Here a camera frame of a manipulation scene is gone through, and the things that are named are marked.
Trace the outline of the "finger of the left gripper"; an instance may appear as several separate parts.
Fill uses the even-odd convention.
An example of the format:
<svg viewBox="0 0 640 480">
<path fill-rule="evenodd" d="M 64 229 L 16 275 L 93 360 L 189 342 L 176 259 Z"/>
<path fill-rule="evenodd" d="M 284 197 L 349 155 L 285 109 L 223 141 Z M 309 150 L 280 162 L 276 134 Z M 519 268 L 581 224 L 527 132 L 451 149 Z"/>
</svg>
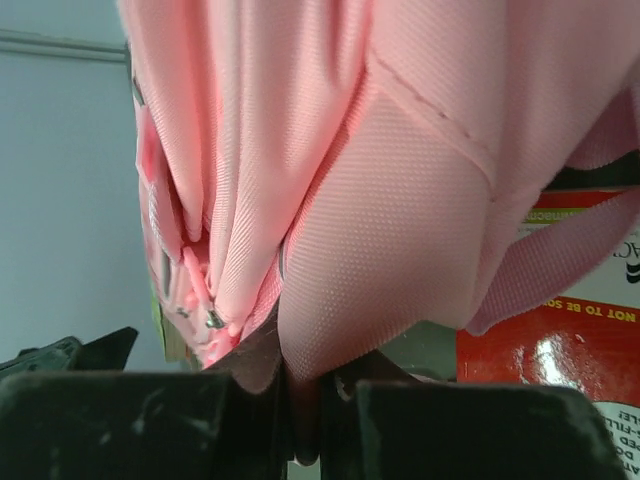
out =
<svg viewBox="0 0 640 480">
<path fill-rule="evenodd" d="M 122 371 L 138 335 L 136 329 L 124 327 L 88 343 L 67 336 L 41 348 L 21 350 L 1 364 L 1 372 Z"/>
</svg>

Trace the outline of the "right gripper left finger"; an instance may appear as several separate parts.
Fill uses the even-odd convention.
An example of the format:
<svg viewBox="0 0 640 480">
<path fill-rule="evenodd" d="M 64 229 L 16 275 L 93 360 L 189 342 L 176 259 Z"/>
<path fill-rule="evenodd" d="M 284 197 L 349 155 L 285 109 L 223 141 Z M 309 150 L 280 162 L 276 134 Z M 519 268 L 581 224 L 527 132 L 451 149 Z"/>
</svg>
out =
<svg viewBox="0 0 640 480">
<path fill-rule="evenodd" d="M 276 319 L 200 372 L 1 372 L 5 479 L 283 479 Z"/>
</svg>

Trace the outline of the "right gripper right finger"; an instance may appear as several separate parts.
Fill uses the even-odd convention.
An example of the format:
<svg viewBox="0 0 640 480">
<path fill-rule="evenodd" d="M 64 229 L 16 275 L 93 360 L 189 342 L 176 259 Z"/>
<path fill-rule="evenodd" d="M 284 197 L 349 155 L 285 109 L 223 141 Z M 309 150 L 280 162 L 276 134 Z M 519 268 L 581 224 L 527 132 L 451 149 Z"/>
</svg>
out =
<svg viewBox="0 0 640 480">
<path fill-rule="evenodd" d="M 322 379 L 324 479 L 624 479 L 605 421 L 564 387 L 420 381 L 378 351 Z"/>
</svg>

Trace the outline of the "pink student backpack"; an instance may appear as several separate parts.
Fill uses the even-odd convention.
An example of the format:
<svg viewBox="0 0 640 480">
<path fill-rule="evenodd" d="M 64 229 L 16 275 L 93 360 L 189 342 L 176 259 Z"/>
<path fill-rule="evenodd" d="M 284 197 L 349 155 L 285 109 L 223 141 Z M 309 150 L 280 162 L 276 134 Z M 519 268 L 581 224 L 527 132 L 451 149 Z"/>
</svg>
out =
<svg viewBox="0 0 640 480">
<path fill-rule="evenodd" d="M 562 293 L 632 189 L 527 236 L 565 167 L 639 145 L 635 1 L 123 1 L 140 205 L 203 366 L 271 311 L 298 380 L 428 320 L 473 334 Z"/>
</svg>

